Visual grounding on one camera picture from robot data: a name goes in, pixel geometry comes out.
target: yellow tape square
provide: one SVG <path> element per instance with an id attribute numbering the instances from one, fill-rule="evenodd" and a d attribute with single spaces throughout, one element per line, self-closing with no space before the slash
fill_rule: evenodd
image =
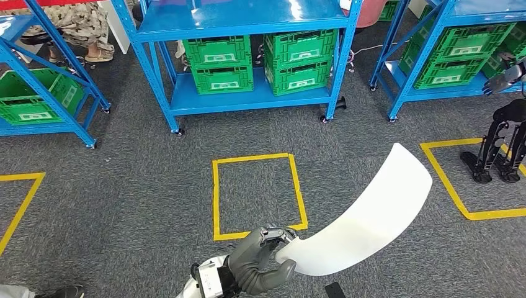
<path id="1" fill-rule="evenodd" d="M 27 209 L 27 206 L 29 206 L 29 203 L 33 199 L 33 196 L 37 192 L 38 187 L 40 186 L 40 183 L 42 183 L 42 179 L 44 179 L 44 176 L 46 173 L 40 172 L 40 173 L 27 173 L 27 174 L 13 174 L 13 175 L 0 175 L 0 182 L 6 182 L 6 181 L 17 181 L 17 180 L 31 180 L 34 179 L 35 182 L 29 189 L 29 192 L 25 196 L 25 199 L 22 201 L 22 204 L 18 208 L 17 213 L 11 220 L 11 223 L 7 227 L 6 232 L 2 236 L 2 239 L 0 240 L 0 256 L 4 252 L 4 249 L 7 246 L 7 243 L 9 242 L 9 239 L 11 239 L 11 236 L 15 232 L 16 227 L 18 226 L 18 223 L 20 222 L 20 219 L 22 219 L 22 216 L 24 215 L 25 210 Z"/>
<path id="2" fill-rule="evenodd" d="M 239 163 L 242 161 L 254 161 L 254 160 L 268 160 L 271 158 L 288 158 L 290 165 L 290 171 L 292 174 L 292 181 L 294 183 L 294 191 L 296 194 L 296 200 L 298 201 L 298 209 L 300 211 L 301 223 L 291 225 L 290 227 L 295 230 L 304 230 L 308 226 L 307 214 L 305 212 L 305 205 L 303 204 L 303 197 L 300 191 L 300 180 L 298 179 L 298 173 L 296 171 L 296 162 L 294 156 L 289 153 L 275 153 L 266 155 L 252 155 L 242 156 L 234 158 L 223 158 L 212 161 L 212 172 L 213 172 L 213 239 L 214 241 L 219 240 L 232 240 L 244 238 L 250 232 L 238 232 L 238 233 L 224 233 L 221 234 L 219 229 L 219 165 L 222 163 Z"/>
<path id="3" fill-rule="evenodd" d="M 489 211 L 480 211 L 480 212 L 470 212 L 464 203 L 460 200 L 457 191 L 453 188 L 453 185 L 447 178 L 442 167 L 439 165 L 437 159 L 431 152 L 432 148 L 439 147 L 450 147 L 450 146 L 460 146 L 460 145 L 476 145 L 482 142 L 482 138 L 464 138 L 460 140 L 449 140 L 449 141 L 440 141 L 440 142 L 430 142 L 430 143 L 421 143 L 420 147 L 426 154 L 427 158 L 431 162 L 431 165 L 437 172 L 440 180 L 444 184 L 447 192 L 453 199 L 453 202 L 457 206 L 458 210 L 470 220 L 485 220 L 485 219 L 503 219 L 506 217 L 520 217 L 526 216 L 526 208 L 517 208 L 517 209 L 502 209 L 502 210 L 489 210 Z M 501 149 L 504 152 L 507 152 L 508 146 L 503 144 Z M 524 165 L 519 166 L 519 171 L 526 176 L 526 168 Z"/>

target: shelf platform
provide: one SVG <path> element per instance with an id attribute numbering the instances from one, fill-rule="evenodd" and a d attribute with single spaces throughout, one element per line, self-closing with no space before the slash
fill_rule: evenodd
<path id="1" fill-rule="evenodd" d="M 66 122 L 43 124 L 11 125 L 0 118 L 0 136 L 6 135 L 34 135 L 38 133 L 72 132 Z"/>
<path id="2" fill-rule="evenodd" d="M 32 14 L 0 17 L 0 37 L 15 42 L 37 19 Z"/>
<path id="3" fill-rule="evenodd" d="M 403 85 L 406 80 L 406 75 L 398 67 L 398 61 L 387 61 L 385 63 L 387 70 L 393 75 L 394 80 L 399 88 Z M 440 98 L 455 98 L 465 96 L 477 96 L 484 95 L 482 93 L 482 87 L 488 79 L 479 72 L 468 85 L 463 86 L 452 86 L 432 89 L 414 89 L 409 90 L 409 94 L 405 97 L 404 101 L 425 101 L 428 99 L 440 99 Z M 517 92 L 521 90 L 521 83 L 513 85 L 503 91 L 503 93 Z"/>
<path id="4" fill-rule="evenodd" d="M 151 42 L 332 29 L 347 27 L 348 20 L 337 1 L 153 0 L 135 39 Z"/>
<path id="5" fill-rule="evenodd" d="M 436 7 L 442 0 L 427 0 Z M 446 26 L 520 22 L 526 20 L 523 0 L 458 0 Z"/>
<path id="6" fill-rule="evenodd" d="M 327 104 L 330 93 L 327 87 L 298 93 L 274 96 L 265 80 L 263 68 L 254 68 L 254 90 L 249 92 L 199 95 L 191 73 L 177 75 L 171 101 L 171 114 L 193 115 L 214 112 L 266 109 L 271 107 Z"/>

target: blue shelving unit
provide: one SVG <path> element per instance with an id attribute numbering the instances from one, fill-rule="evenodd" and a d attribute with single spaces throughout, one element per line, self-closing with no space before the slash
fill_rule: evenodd
<path id="1" fill-rule="evenodd" d="M 174 116 L 211 112 L 327 104 L 325 118 L 334 117 L 362 0 L 353 1 L 349 16 L 342 12 L 338 0 L 143 0 L 144 20 L 138 29 L 125 1 L 112 2 L 172 132 L 182 133 Z M 198 95 L 192 75 L 176 73 L 166 47 L 170 40 L 334 28 L 345 31 L 341 44 L 338 41 L 335 46 L 332 88 L 284 96 L 272 94 L 262 68 L 254 68 L 251 92 Z M 146 54 L 146 45 L 151 58 Z M 161 80 L 156 49 L 174 88 L 170 101 Z"/>
<path id="2" fill-rule="evenodd" d="M 393 45 L 404 11 L 409 4 L 409 0 L 400 0 L 391 22 L 391 27 L 389 28 L 384 41 L 380 57 L 378 58 L 375 70 L 369 81 L 371 90 L 376 90 L 377 83 L 379 82 L 391 99 L 392 105 L 388 111 L 388 117 L 391 121 L 397 119 L 396 115 L 405 102 L 483 95 L 482 87 L 487 78 L 482 73 L 477 74 L 470 84 L 464 86 L 420 90 L 413 88 L 413 84 L 420 73 L 420 70 L 422 70 L 427 57 L 444 28 L 453 26 L 520 22 L 526 20 L 526 1 L 427 0 L 427 2 L 433 7 L 433 10 L 404 37 L 402 37 L 396 45 Z M 422 28 L 422 26 L 433 16 L 436 16 L 436 19 L 430 30 L 430 34 L 427 36 L 413 68 L 406 76 L 398 67 L 398 61 L 388 61 L 388 58 L 400 46 L 402 46 L 406 40 L 420 30 L 420 28 Z M 384 69 L 387 70 L 388 74 L 390 74 L 396 82 L 398 93 L 391 90 L 386 79 L 382 77 L 381 72 Z M 520 83 L 517 83 L 503 92 L 515 92 L 520 90 L 521 85 Z"/>
<path id="3" fill-rule="evenodd" d="M 0 63 L 7 63 L 12 70 L 24 79 L 24 81 L 61 117 L 62 122 L 11 125 L 0 118 L 0 136 L 7 135 L 32 135 L 38 133 L 75 133 L 88 148 L 95 148 L 95 138 L 88 132 L 87 128 L 93 119 L 96 110 L 100 106 L 106 113 L 110 111 L 110 104 L 106 101 L 95 82 L 91 79 L 87 71 L 80 64 L 66 42 L 62 39 L 55 26 L 51 23 L 36 0 L 24 0 L 27 7 L 31 10 L 31 15 L 22 16 L 0 16 Z M 54 64 L 34 55 L 17 46 L 14 42 L 31 26 L 41 25 L 52 37 L 55 46 L 61 50 L 64 57 L 69 61 L 76 75 L 57 67 Z M 29 71 L 24 62 L 20 61 L 12 50 L 30 56 L 40 64 L 49 67 L 65 76 L 72 78 L 82 85 L 84 97 L 77 106 L 76 112 L 71 115 L 46 89 L 42 83 Z M 94 98 L 91 107 L 82 122 L 78 121 L 80 111 L 88 96 Z"/>

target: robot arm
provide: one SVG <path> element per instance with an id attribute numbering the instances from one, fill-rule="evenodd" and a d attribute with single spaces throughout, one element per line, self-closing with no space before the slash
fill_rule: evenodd
<path id="1" fill-rule="evenodd" d="M 257 228 L 239 243 L 230 255 L 192 266 L 192 277 L 177 298 L 230 298 L 241 291 L 258 295 L 287 282 L 296 263 L 286 260 L 279 269 L 261 272 L 280 242 L 296 237 L 290 228 Z"/>
<path id="2" fill-rule="evenodd" d="M 505 72 L 487 80 L 484 84 L 483 92 L 486 95 L 498 93 L 506 90 L 518 81 L 526 81 L 526 57 L 517 61 L 514 66 L 511 66 Z"/>

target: person's foot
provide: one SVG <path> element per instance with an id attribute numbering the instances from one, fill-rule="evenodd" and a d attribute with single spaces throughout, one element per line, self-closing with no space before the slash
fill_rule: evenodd
<path id="1" fill-rule="evenodd" d="M 97 56 L 86 55 L 84 59 L 91 63 L 108 62 L 114 59 L 114 54 L 108 50 L 99 49 L 99 54 Z"/>
<path id="2" fill-rule="evenodd" d="M 83 298 L 84 287 L 79 285 L 67 286 L 56 290 L 55 293 L 43 296 L 35 296 L 35 298 Z"/>

